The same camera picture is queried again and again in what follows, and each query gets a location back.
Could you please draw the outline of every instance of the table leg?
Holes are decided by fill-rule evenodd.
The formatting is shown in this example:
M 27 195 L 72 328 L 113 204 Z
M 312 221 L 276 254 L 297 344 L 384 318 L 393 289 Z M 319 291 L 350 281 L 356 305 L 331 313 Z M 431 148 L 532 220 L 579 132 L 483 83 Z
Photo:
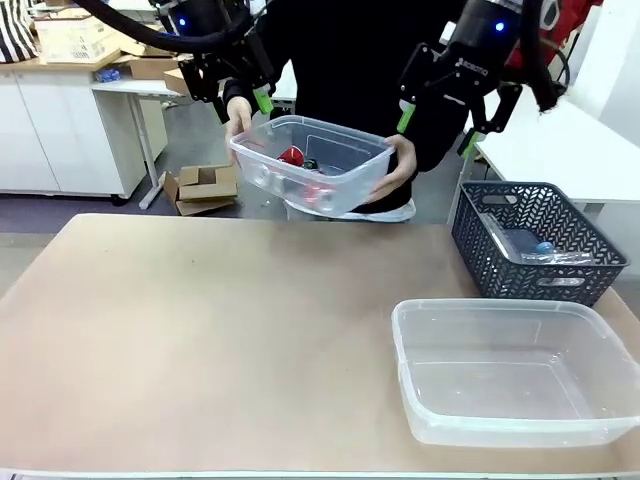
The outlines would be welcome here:
M 585 216 L 592 222 L 596 222 L 604 209 L 604 203 L 587 203 L 584 206 Z
M 471 178 L 473 172 L 473 164 L 475 158 L 478 155 L 478 149 L 475 143 L 469 146 L 469 149 L 465 152 L 466 155 L 462 157 L 462 170 L 460 170 L 460 176 L 458 177 L 458 184 L 456 185 L 456 191 L 453 194 L 453 203 L 451 204 L 451 210 L 449 210 L 449 218 L 447 219 L 447 225 L 452 226 L 456 218 L 456 211 L 458 209 L 458 200 L 460 198 L 460 190 L 462 183 Z
M 147 192 L 140 203 L 140 210 L 146 210 L 149 208 L 151 203 L 158 196 L 160 191 L 162 190 L 162 182 L 158 177 L 158 172 L 156 172 L 156 163 L 153 158 L 153 154 L 151 153 L 151 142 L 149 141 L 149 136 L 147 135 L 147 127 L 144 123 L 144 116 L 142 114 L 142 107 L 140 106 L 140 99 L 134 93 L 127 94 L 127 101 L 129 102 L 129 108 L 131 109 L 131 114 L 133 115 L 133 123 L 136 127 L 136 131 L 138 133 L 138 138 L 140 139 L 140 146 L 142 148 L 142 157 L 144 158 L 144 163 L 147 165 L 147 171 L 149 172 L 149 178 L 151 179 L 151 189 Z

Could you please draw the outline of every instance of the gray floor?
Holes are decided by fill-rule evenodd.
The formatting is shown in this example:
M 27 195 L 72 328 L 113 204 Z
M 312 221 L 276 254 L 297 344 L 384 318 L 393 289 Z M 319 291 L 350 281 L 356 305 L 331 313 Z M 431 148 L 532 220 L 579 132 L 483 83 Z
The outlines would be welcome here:
M 165 111 L 169 145 L 158 159 L 159 171 L 179 172 L 185 165 L 222 165 L 227 163 L 224 129 L 218 125 L 212 107 L 202 103 L 173 107 Z M 418 209 L 413 223 L 445 223 L 457 182 L 461 159 L 450 152 L 432 172 L 420 174 L 413 185 Z M 482 178 L 481 165 L 474 172 Z M 0 196 L 0 295 L 18 278 L 38 253 L 74 215 L 84 212 L 175 215 L 173 206 L 160 195 L 146 212 L 138 201 L 149 188 L 146 178 L 123 207 L 109 200 L 87 198 L 49 198 L 36 196 Z M 238 202 L 209 216 L 282 220 L 286 218 L 282 202 L 258 188 L 240 182 Z M 622 278 L 616 289 L 640 316 L 640 280 Z

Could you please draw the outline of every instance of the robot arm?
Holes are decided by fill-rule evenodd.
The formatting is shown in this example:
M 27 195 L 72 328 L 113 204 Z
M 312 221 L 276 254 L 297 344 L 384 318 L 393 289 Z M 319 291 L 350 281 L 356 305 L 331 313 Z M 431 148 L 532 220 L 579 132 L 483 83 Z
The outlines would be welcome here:
M 540 47 L 539 25 L 545 0 L 467 0 L 447 49 L 437 54 L 418 45 L 399 82 L 403 132 L 419 103 L 438 95 L 467 105 L 483 133 L 502 131 L 522 89 L 502 81 L 505 64 L 518 41 L 525 80 L 542 111 L 555 106 L 554 89 Z M 180 63 L 195 100 L 212 102 L 222 122 L 228 120 L 218 98 L 219 83 L 229 77 L 250 84 L 263 113 L 271 111 L 269 91 L 274 70 L 255 29 L 245 0 L 156 0 L 153 5 L 171 33 L 147 28 L 102 0 L 76 0 L 97 18 L 148 45 L 193 58 Z M 486 120 L 484 96 L 498 89 L 502 99 L 496 116 Z

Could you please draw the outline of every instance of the dark gray basket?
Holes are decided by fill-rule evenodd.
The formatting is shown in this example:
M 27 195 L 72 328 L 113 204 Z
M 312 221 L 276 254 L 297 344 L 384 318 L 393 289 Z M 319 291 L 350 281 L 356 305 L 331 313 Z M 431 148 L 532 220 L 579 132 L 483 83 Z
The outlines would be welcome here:
M 527 229 L 540 241 L 567 252 L 589 252 L 597 265 L 527 265 L 508 260 L 480 214 L 493 214 L 502 228 Z M 484 297 L 562 300 L 592 306 L 629 263 L 620 250 L 554 185 L 465 182 L 453 238 Z M 549 280 L 580 278 L 579 286 Z

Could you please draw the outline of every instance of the person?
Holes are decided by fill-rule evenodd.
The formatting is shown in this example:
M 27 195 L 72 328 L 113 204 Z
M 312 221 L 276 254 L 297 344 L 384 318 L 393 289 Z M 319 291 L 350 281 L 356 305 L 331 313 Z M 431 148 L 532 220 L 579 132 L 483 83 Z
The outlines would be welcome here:
M 411 183 L 435 168 L 462 131 L 468 110 L 451 100 L 419 104 L 403 135 L 398 80 L 416 46 L 438 46 L 466 0 L 272 0 L 258 33 L 278 76 L 291 60 L 296 114 L 387 137 L 396 147 L 389 173 L 369 201 L 345 218 L 406 221 L 415 214 Z M 227 80 L 227 141 L 258 110 L 249 85 Z M 287 203 L 289 218 L 315 215 Z

